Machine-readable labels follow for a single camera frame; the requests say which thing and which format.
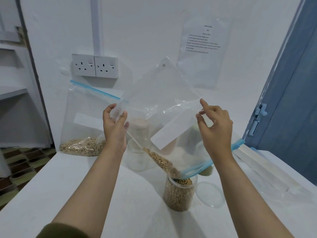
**white label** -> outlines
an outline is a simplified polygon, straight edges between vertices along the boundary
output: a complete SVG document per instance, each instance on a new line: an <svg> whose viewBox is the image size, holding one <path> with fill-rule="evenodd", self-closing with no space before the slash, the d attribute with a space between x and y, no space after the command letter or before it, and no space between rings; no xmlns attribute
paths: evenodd
<svg viewBox="0 0 317 238"><path fill-rule="evenodd" d="M186 15L177 68L195 88L215 86L229 31L230 21Z"/></svg>
<svg viewBox="0 0 317 238"><path fill-rule="evenodd" d="M196 113L197 111L186 109L166 124L150 140L158 149L163 149L197 122Z"/></svg>
<svg viewBox="0 0 317 238"><path fill-rule="evenodd" d="M103 131L103 120L85 114L76 113L74 123Z"/></svg>

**double power socket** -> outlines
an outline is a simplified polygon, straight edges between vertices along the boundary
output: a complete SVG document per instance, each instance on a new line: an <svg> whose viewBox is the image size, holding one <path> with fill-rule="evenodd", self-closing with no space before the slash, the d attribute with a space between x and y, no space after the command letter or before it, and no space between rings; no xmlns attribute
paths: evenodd
<svg viewBox="0 0 317 238"><path fill-rule="evenodd" d="M75 75L118 78L118 58L72 54Z"/></svg>

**tile floor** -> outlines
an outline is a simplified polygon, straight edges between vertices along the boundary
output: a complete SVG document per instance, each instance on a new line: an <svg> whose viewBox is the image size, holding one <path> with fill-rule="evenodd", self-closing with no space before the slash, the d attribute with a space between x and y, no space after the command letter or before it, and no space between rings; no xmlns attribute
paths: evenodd
<svg viewBox="0 0 317 238"><path fill-rule="evenodd" d="M0 210L39 172L56 154L54 148L1 148L12 175L0 178Z"/></svg>

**green sleeve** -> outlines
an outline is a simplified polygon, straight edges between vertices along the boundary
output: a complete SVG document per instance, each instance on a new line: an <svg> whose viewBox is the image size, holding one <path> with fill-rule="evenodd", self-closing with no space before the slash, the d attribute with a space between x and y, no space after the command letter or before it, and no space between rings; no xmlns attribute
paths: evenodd
<svg viewBox="0 0 317 238"><path fill-rule="evenodd" d="M89 238L81 230L61 223L50 223L42 229L36 238Z"/></svg>

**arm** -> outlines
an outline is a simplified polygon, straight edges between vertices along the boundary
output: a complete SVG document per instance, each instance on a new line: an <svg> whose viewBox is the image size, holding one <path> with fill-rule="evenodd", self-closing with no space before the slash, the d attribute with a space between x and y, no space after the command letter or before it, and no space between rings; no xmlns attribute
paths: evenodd
<svg viewBox="0 0 317 238"><path fill-rule="evenodd" d="M117 123L110 119L109 105L103 114L106 144L89 172L52 222L73 226L89 237L100 237L126 149L124 125L127 112Z"/></svg>
<svg viewBox="0 0 317 238"><path fill-rule="evenodd" d="M266 204L231 153L233 122L228 111L200 100L202 111L196 115L204 146L219 173L229 212L239 237L285 237L292 234ZM213 121L208 128L206 114Z"/></svg>

